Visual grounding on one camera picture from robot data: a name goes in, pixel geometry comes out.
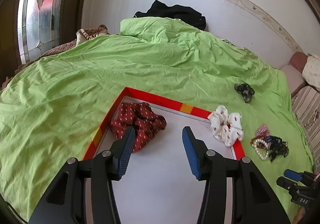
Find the white scrunchie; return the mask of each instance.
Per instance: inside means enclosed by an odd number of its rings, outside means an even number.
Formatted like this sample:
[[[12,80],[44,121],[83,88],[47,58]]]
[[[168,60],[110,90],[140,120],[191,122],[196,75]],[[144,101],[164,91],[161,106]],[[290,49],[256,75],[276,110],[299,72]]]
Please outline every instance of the white scrunchie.
[[[227,147],[233,146],[237,139],[243,140],[243,130],[241,127],[242,116],[239,113],[231,113],[225,106],[218,106],[208,119],[211,121],[213,136],[220,142],[224,142]]]

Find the striped fabric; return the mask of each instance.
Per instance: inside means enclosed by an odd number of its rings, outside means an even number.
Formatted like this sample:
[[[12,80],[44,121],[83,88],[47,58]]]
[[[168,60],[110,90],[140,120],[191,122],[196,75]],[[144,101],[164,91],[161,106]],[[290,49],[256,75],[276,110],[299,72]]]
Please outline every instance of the striped fabric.
[[[310,86],[302,88],[292,98],[292,111],[306,132],[307,143],[314,160],[314,172],[320,171],[320,94]]]

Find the pillow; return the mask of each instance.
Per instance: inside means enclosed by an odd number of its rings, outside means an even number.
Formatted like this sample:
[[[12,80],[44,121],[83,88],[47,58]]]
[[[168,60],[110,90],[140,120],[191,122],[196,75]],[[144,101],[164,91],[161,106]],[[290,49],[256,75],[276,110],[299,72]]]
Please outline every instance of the pillow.
[[[309,85],[320,91],[320,57],[318,55],[313,54],[308,57],[302,76]]]
[[[302,77],[302,74],[289,64],[280,68],[287,77],[288,87],[291,93],[291,97],[298,93],[303,87],[307,85],[307,82]]]
[[[292,55],[289,65],[295,68],[298,72],[302,73],[304,66],[307,63],[308,55],[303,52],[296,52]]]

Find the window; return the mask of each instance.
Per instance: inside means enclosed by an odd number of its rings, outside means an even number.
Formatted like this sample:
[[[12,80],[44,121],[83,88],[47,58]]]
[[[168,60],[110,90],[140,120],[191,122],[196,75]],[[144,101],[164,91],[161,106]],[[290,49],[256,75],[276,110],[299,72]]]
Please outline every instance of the window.
[[[59,45],[61,0],[20,0],[18,43],[22,64]]]

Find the green bedsheet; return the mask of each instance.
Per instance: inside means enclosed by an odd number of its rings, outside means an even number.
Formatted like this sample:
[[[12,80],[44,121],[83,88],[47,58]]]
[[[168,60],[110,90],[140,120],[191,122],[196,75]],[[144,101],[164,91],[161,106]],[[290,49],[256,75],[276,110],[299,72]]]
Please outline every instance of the green bedsheet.
[[[235,83],[256,91],[244,103]],[[283,72],[255,54],[180,20],[145,17],[121,22],[104,35],[35,62],[0,92],[0,192],[28,220],[69,157],[81,159],[123,87],[155,93],[209,111],[225,105],[242,114],[242,145],[292,218],[297,206],[276,186],[287,168],[310,171],[312,156],[291,111]],[[261,161],[250,146],[266,123],[289,142],[290,153]]]

